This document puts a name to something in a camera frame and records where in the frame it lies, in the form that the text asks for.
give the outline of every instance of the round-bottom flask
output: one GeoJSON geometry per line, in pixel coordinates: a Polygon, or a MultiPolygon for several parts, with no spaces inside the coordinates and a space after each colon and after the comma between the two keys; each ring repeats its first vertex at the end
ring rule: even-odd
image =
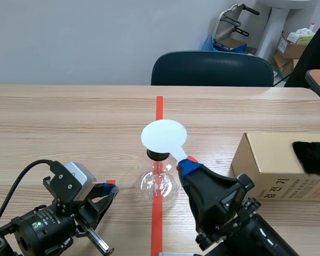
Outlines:
{"type": "Polygon", "coordinates": [[[138,194],[153,203],[171,202],[179,189],[176,164],[169,153],[147,150],[147,154],[140,157],[136,164],[135,188],[138,194]]]}

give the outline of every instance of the black cable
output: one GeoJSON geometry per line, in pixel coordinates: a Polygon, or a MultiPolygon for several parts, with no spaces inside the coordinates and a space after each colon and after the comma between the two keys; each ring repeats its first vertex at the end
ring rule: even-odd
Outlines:
{"type": "Polygon", "coordinates": [[[289,77],[292,73],[290,73],[289,75],[286,75],[285,77],[283,77],[280,81],[278,81],[276,84],[273,85],[273,87],[275,85],[278,85],[280,82],[282,82],[283,80],[285,80],[287,77],[289,77]]]}
{"type": "Polygon", "coordinates": [[[5,201],[3,202],[1,208],[0,208],[0,218],[2,216],[2,214],[4,213],[15,189],[17,188],[19,182],[21,181],[21,179],[25,176],[25,174],[30,170],[32,169],[34,166],[38,165],[38,164],[47,164],[48,166],[51,166],[51,164],[53,163],[53,161],[51,160],[45,160],[45,159],[42,159],[42,160],[37,160],[37,161],[34,161],[33,163],[30,163],[29,165],[26,166],[26,168],[19,174],[19,176],[17,177],[17,179],[15,180],[14,184],[12,185],[9,193],[7,194],[6,198],[5,198],[5,201]]]}

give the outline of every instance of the black office chair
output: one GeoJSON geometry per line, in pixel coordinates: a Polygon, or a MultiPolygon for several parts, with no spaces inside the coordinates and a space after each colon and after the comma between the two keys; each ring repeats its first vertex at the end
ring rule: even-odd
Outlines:
{"type": "Polygon", "coordinates": [[[270,64],[251,55],[229,52],[170,52],[153,67],[152,85],[273,86],[270,64]]]}

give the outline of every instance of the white pillar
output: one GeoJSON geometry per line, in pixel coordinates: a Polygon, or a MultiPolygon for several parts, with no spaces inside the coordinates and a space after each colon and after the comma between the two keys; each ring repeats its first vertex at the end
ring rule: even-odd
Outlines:
{"type": "Polygon", "coordinates": [[[271,62],[290,9],[272,8],[256,56],[271,62]]]}

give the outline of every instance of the black jacket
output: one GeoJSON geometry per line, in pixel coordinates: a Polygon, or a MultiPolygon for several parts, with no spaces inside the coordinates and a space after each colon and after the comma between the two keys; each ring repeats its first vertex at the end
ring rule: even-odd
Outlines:
{"type": "Polygon", "coordinates": [[[320,69],[320,29],[307,45],[293,73],[288,78],[285,87],[309,88],[305,76],[310,69],[320,69]]]}

